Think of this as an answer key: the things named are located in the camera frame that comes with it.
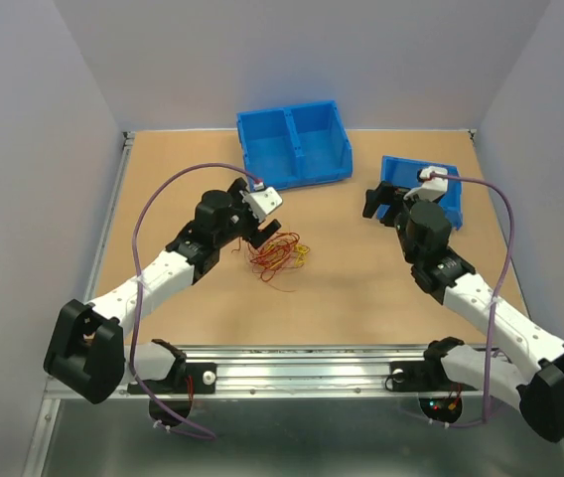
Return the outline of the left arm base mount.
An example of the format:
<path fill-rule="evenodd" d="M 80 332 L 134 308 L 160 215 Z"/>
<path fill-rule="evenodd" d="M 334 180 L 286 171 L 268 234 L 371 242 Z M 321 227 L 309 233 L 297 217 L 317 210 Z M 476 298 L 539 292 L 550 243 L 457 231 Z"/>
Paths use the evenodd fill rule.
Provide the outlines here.
<path fill-rule="evenodd" d="M 213 362 L 187 362 L 170 370 L 162 380 L 144 380 L 143 383 L 154 395 L 213 395 L 217 364 Z"/>

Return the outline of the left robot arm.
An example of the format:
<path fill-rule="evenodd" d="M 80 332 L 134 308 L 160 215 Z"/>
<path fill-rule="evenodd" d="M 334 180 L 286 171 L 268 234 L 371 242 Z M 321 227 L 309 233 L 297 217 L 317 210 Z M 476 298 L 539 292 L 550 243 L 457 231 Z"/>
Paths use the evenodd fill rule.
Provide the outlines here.
<path fill-rule="evenodd" d="M 191 373 L 183 351 L 160 339 L 127 347 L 125 339 L 142 318 L 209 273 L 223 247 L 236 239 L 261 247 L 280 228 L 269 217 L 282 204 L 274 188 L 259 184 L 250 191 L 241 178 L 225 191 L 204 192 L 193 220 L 139 275 L 87 303 L 73 299 L 62 307 L 45 372 L 91 403 L 136 382 L 135 371 L 154 392 L 186 391 Z"/>

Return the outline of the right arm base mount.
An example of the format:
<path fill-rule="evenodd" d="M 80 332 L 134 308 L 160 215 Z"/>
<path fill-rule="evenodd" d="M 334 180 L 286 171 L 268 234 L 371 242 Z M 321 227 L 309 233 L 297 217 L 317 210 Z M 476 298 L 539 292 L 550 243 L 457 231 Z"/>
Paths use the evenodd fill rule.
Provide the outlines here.
<path fill-rule="evenodd" d="M 384 387 L 395 393 L 448 393 L 461 388 L 476 391 L 481 382 L 451 379 L 440 362 L 428 360 L 397 360 L 381 364 L 385 373 Z"/>

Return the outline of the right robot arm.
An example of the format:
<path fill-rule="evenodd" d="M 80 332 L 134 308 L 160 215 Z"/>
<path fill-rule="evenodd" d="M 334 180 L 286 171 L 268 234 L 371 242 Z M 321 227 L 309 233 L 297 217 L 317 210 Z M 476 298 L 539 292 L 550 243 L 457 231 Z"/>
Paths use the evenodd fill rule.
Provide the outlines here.
<path fill-rule="evenodd" d="M 497 288 L 449 246 L 452 226 L 440 205 L 447 190 L 433 176 L 407 189 L 382 181 L 365 193 L 362 214 L 387 207 L 382 223 L 395 229 L 415 283 L 439 304 L 486 335 L 482 351 L 448 337 L 424 353 L 421 376 L 433 389 L 456 383 L 519 411 L 541 438 L 564 438 L 564 340 L 540 328 L 502 299 Z"/>

